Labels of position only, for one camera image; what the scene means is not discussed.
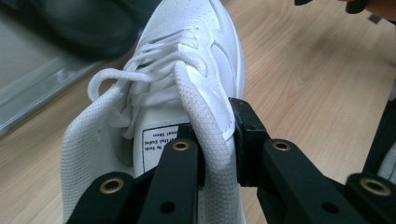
screw hole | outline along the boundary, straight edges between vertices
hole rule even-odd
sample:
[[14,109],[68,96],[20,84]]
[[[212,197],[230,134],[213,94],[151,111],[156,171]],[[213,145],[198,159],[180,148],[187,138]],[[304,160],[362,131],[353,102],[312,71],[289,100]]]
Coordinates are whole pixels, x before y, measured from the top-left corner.
[[340,212],[340,210],[338,209],[337,206],[335,206],[333,203],[323,203],[322,204],[322,208],[328,212],[328,213],[332,213],[332,214],[338,214]]
[[122,189],[123,184],[124,182],[122,179],[111,178],[102,183],[102,185],[100,186],[100,191],[104,194],[115,193]]
[[372,192],[373,194],[380,196],[389,196],[391,194],[390,188],[375,179],[362,178],[360,183],[364,189]]
[[190,147],[190,144],[186,142],[176,142],[173,144],[173,149],[178,151],[184,151]]
[[277,150],[280,151],[289,151],[291,150],[291,147],[289,146],[289,144],[285,143],[285,142],[274,142],[273,143],[273,147]]
[[165,202],[165,203],[161,204],[161,206],[160,206],[161,212],[163,212],[165,214],[173,213],[175,211],[175,208],[176,208],[176,206],[172,202]]

shoe tongue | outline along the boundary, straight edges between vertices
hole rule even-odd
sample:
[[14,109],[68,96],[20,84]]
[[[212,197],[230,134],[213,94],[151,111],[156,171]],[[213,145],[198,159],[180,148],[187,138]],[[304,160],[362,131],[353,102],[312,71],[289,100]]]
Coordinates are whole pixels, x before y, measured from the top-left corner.
[[167,142],[177,137],[178,125],[189,123],[179,101],[142,107],[134,127],[134,176],[154,168]]
[[234,131],[233,112],[229,102],[225,102],[227,97],[222,96],[219,83],[215,75],[209,74],[208,77],[202,76],[193,66],[186,64],[186,71],[190,82],[197,88],[198,92],[205,99],[214,118],[219,125],[224,140],[228,140]]

shoe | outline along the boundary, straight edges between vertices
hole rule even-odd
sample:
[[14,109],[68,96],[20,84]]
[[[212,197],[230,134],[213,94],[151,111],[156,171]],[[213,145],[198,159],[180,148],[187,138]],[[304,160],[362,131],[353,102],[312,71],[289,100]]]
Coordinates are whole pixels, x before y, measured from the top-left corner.
[[[100,95],[110,78],[118,82]],[[241,98],[244,85],[241,45],[221,2],[163,0],[124,70],[92,78],[92,104],[65,133],[64,220],[96,177],[142,175],[156,166],[178,125],[190,123],[205,156],[199,222],[244,223],[228,101]]]

black object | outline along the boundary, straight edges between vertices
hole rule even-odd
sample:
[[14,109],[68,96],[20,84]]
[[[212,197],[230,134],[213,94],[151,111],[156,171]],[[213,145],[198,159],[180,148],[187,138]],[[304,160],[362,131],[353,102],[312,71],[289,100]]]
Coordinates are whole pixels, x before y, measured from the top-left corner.
[[362,12],[367,5],[368,0],[354,0],[346,3],[346,12],[349,14],[358,14]]
[[302,5],[308,4],[310,2],[312,2],[312,0],[294,0],[294,5],[302,6]]
[[112,58],[128,51],[137,39],[134,20],[114,1],[32,0],[54,32],[69,48]]
[[[312,0],[294,0],[295,6],[302,6],[310,3]],[[346,3],[346,12],[349,14],[357,14],[362,12],[367,5],[368,0],[354,0]]]
[[129,51],[161,0],[0,2],[12,8],[10,14],[21,24],[67,50],[97,60],[115,58]]
[[[330,180],[292,142],[270,139],[248,103],[230,102],[237,121],[238,180],[258,188],[257,197],[268,223],[396,223],[396,186],[388,180],[370,174],[351,175],[345,186]],[[179,132],[183,133],[178,136],[194,138],[188,125]],[[115,217],[105,218],[116,221],[109,223],[196,223],[198,149],[189,139],[168,143],[155,175],[151,171],[132,180],[125,198],[115,197],[113,203],[118,204],[113,208],[97,207],[112,211]],[[103,183],[103,179],[94,183]],[[94,183],[68,223],[87,223],[86,217],[98,214],[79,209],[102,202],[100,198],[85,198],[99,197],[87,193],[92,188],[97,191]]]
[[188,139],[166,144],[139,224],[197,222],[198,146]]
[[251,106],[239,99],[230,98],[235,115],[236,167],[238,182],[242,187],[257,187],[261,168],[262,146],[270,136]]

white shoelace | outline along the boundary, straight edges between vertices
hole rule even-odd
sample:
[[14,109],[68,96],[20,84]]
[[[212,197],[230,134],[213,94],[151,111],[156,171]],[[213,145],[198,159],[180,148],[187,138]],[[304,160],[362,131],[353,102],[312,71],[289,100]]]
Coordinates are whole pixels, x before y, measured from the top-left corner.
[[[92,101],[99,98],[101,83],[110,78],[132,81],[124,111],[112,111],[109,124],[127,127],[124,137],[134,136],[134,124],[142,106],[180,100],[205,155],[205,222],[235,223],[239,189],[233,148],[228,148],[215,116],[204,97],[188,77],[186,64],[207,77],[203,59],[194,53],[178,51],[179,45],[198,48],[196,26],[168,36],[151,36],[126,64],[125,71],[106,69],[95,75],[88,88]],[[166,81],[162,90],[149,91],[149,83]]]
[[[195,34],[197,26],[191,26],[174,32],[168,36],[150,36],[146,44],[136,50],[134,57],[125,65],[125,70],[105,69],[96,74],[88,86],[91,101],[99,98],[99,87],[106,79],[132,81],[124,111],[115,109],[109,117],[108,123],[112,127],[125,128],[124,137],[134,137],[134,124],[142,106],[151,106],[166,101],[178,100],[179,94],[174,79],[176,62],[184,62],[193,66],[201,75],[206,77],[205,62],[196,54],[177,51],[179,45],[197,49]],[[162,90],[150,91],[149,83],[166,80]]]

